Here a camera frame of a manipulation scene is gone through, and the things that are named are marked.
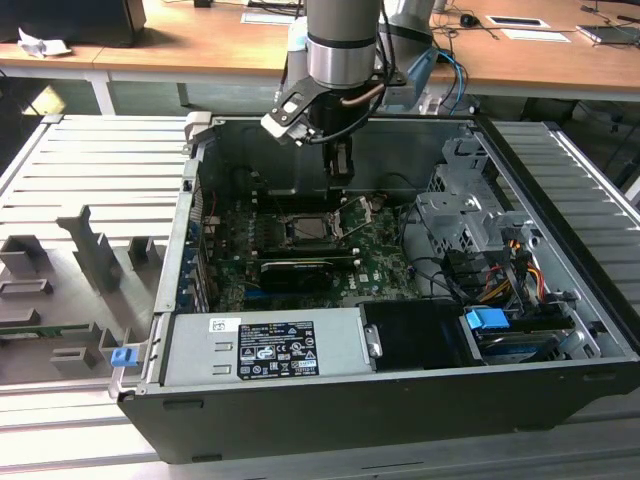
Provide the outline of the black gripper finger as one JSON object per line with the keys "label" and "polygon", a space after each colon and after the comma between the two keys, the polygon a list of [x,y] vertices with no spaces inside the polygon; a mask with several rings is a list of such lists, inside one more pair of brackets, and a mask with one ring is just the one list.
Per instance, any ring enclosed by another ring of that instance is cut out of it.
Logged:
{"label": "black gripper finger", "polygon": [[353,142],[351,140],[337,140],[322,147],[324,171],[329,189],[348,186],[355,169],[352,160]]}

